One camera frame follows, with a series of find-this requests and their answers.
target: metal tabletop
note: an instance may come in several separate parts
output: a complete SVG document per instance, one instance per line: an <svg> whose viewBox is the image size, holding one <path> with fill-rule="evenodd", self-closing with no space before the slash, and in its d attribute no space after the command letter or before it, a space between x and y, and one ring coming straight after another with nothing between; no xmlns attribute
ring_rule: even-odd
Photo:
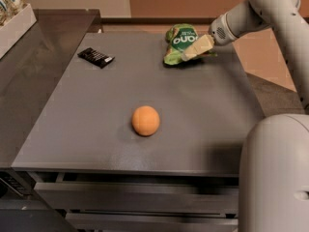
<svg viewBox="0 0 309 232"><path fill-rule="evenodd" d="M10 168L98 11L35 10L37 23L0 59L0 169Z"/></svg>
<svg viewBox="0 0 309 232"><path fill-rule="evenodd" d="M264 118L233 46L169 68L161 34L87 34L115 56L99 69L76 54L13 162L16 170L237 176L244 138ZM137 135L135 108L154 107L156 134Z"/></svg>

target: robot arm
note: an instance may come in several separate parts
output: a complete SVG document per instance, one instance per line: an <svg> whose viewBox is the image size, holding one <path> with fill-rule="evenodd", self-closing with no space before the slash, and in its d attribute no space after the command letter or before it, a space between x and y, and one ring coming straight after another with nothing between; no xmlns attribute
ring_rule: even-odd
<svg viewBox="0 0 309 232"><path fill-rule="evenodd" d="M224 45L271 27L306 109L309 25L299 6L300 0L247 0L214 21L210 34ZM269 117L250 132L240 160L239 232L308 231L308 149L306 115Z"/></svg>
<svg viewBox="0 0 309 232"><path fill-rule="evenodd" d="M246 0L215 20L209 33L215 44L224 45L271 27L302 105L309 110L309 25L299 7L300 0Z"/></svg>

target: countertop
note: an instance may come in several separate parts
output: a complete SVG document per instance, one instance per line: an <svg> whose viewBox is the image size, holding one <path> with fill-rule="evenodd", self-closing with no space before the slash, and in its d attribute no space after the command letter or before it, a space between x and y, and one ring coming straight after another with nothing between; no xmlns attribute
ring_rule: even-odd
<svg viewBox="0 0 309 232"><path fill-rule="evenodd" d="M73 55L16 157L15 170L238 176L242 143L264 118L233 46L217 57L163 65L163 34L87 34L116 56L99 69ZM151 105L159 131L136 135L131 114Z"/></svg>
<svg viewBox="0 0 309 232"><path fill-rule="evenodd" d="M96 10L35 10L37 23L0 60L0 168L11 167Z"/></svg>

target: metal drawer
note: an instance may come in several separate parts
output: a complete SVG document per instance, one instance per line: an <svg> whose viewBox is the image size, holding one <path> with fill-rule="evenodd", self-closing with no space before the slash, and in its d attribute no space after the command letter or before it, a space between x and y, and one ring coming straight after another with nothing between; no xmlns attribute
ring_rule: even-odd
<svg viewBox="0 0 309 232"><path fill-rule="evenodd" d="M160 217L128 215L67 214L67 221L76 229L131 232L232 232L236 219Z"/></svg>
<svg viewBox="0 0 309 232"><path fill-rule="evenodd" d="M188 186L37 183L37 194L54 209L236 214L237 195L204 195Z"/></svg>

